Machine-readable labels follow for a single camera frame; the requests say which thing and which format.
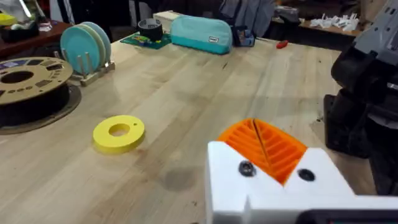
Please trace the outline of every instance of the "blue bag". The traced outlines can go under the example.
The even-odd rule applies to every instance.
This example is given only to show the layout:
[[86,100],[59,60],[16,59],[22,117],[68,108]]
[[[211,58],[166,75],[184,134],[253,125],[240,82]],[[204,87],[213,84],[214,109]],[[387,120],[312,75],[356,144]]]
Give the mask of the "blue bag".
[[233,43],[231,28],[226,22],[202,17],[180,16],[174,19],[170,35],[173,44],[215,54],[228,53]]

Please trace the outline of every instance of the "yellow 3d printed part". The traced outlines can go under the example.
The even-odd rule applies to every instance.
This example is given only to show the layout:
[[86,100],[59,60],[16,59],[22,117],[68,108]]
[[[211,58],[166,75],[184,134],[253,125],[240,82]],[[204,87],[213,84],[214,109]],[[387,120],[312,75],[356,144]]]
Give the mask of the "yellow 3d printed part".
[[0,13],[0,26],[11,26],[16,24],[18,21],[14,16],[10,16],[4,13]]
[[144,138],[144,123],[133,116],[113,116],[95,127],[96,149],[104,154],[121,154],[137,147]]

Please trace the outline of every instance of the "dish rack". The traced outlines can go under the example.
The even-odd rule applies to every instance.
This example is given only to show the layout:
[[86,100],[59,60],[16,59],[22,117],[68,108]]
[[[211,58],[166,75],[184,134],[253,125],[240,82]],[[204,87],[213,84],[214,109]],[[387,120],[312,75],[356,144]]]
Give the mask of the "dish rack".
[[[65,57],[64,59],[68,62],[68,54],[65,49],[62,49],[62,55]],[[57,51],[54,52],[54,56],[56,58],[61,58],[60,54]],[[105,62],[105,64],[102,67],[99,67],[97,68],[97,70],[94,70],[91,64],[90,54],[86,52],[84,56],[88,64],[88,71],[87,71],[88,73],[85,72],[82,55],[78,55],[77,61],[81,69],[81,74],[78,73],[77,71],[73,71],[73,74],[70,77],[71,80],[79,81],[82,86],[90,85],[91,83],[95,82],[95,80],[103,77],[106,73],[115,70],[116,68],[114,61],[109,60]]]

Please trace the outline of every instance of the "teal plate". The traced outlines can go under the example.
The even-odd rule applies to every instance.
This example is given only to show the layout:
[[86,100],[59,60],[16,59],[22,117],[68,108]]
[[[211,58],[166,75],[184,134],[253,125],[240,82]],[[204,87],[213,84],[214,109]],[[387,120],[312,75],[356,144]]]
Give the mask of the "teal plate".
[[101,37],[102,42],[104,42],[105,46],[105,62],[110,61],[111,59],[111,41],[108,38],[108,35],[106,35],[106,32],[97,24],[94,22],[82,22],[81,24],[87,25],[91,27],[97,34]]
[[86,52],[90,54],[91,65],[96,70],[100,65],[100,49],[95,39],[84,29],[79,27],[70,27],[63,31],[61,36],[61,49],[67,52],[68,62],[73,69],[82,74],[77,56],[81,55],[85,74],[88,73],[88,63]]

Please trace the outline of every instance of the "yellow ring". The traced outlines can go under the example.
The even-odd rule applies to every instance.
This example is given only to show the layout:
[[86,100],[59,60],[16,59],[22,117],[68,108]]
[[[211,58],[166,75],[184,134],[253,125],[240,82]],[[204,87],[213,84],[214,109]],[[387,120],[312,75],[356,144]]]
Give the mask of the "yellow ring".
[[93,131],[96,149],[104,154],[121,154],[137,147],[144,138],[144,123],[133,116],[113,116]]

